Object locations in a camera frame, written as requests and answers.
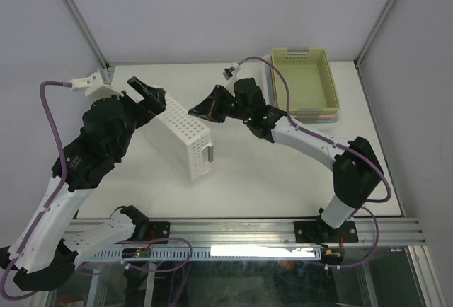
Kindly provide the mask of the white perforated basket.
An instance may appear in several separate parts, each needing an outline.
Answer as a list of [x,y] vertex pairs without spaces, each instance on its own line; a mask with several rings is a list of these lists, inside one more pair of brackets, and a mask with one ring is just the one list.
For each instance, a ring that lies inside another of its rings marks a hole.
[[165,94],[166,109],[147,125],[146,136],[154,148],[189,180],[197,180],[212,169],[212,130],[188,109]]

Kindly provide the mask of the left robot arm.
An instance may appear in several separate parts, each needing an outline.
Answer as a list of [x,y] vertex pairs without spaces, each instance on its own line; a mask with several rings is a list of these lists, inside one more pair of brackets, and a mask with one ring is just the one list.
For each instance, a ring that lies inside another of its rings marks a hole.
[[140,242],[148,234],[147,217],[133,206],[123,207],[104,224],[73,238],[64,236],[81,205],[127,153],[133,134],[166,110],[166,92],[132,77],[129,86],[141,96],[106,85],[100,76],[67,82],[93,102],[83,114],[79,135],[63,145],[53,131],[58,157],[44,197],[18,240],[1,249],[4,278],[12,278],[26,299],[65,283],[87,258],[106,246]]

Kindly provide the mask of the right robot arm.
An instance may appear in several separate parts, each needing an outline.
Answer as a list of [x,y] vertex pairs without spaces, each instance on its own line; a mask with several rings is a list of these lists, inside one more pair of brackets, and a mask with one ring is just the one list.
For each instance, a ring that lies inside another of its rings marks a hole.
[[334,195],[320,212],[316,225],[317,235],[324,241],[333,241],[341,234],[344,222],[383,180],[382,168],[366,139],[334,139],[308,128],[284,110],[266,103],[253,78],[239,79],[231,91],[216,85],[188,113],[214,123],[228,118],[241,120],[255,137],[293,148],[331,170]]

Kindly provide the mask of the aluminium mounting rail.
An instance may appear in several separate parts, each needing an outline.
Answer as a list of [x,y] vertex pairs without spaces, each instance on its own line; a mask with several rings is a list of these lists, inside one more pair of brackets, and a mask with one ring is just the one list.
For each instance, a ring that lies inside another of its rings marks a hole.
[[[195,247],[211,245],[297,245],[294,222],[312,219],[152,219],[169,221],[170,237],[184,238]],[[358,243],[343,243],[345,247],[371,247],[378,240],[381,247],[424,246],[425,236],[417,219],[367,217],[353,219]],[[327,243],[331,247],[340,243]]]

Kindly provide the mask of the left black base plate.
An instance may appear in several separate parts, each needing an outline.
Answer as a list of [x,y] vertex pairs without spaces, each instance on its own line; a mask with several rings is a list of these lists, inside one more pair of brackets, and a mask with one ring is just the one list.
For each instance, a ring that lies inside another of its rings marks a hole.
[[170,236],[171,223],[169,221],[148,221],[139,224],[134,228],[134,232],[126,241],[119,244],[146,243],[157,241],[157,244],[167,244]]

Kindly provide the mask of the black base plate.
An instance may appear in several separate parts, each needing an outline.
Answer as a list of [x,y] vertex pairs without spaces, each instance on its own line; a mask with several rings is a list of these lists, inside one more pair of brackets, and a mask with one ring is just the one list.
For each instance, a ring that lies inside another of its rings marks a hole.
[[171,223],[169,221],[148,221],[139,224],[134,228],[134,232],[126,241],[119,244],[146,243],[157,241],[157,244],[167,244],[170,236]]
[[356,224],[346,221],[337,229],[325,225],[322,221],[296,221],[294,222],[294,235],[296,243],[358,243]]

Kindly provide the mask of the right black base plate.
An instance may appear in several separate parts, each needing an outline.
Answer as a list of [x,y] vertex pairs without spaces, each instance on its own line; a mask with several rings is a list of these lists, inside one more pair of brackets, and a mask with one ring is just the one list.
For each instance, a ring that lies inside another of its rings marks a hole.
[[322,221],[296,221],[294,222],[294,235],[296,243],[358,243],[356,224],[346,221],[337,229],[325,225]]

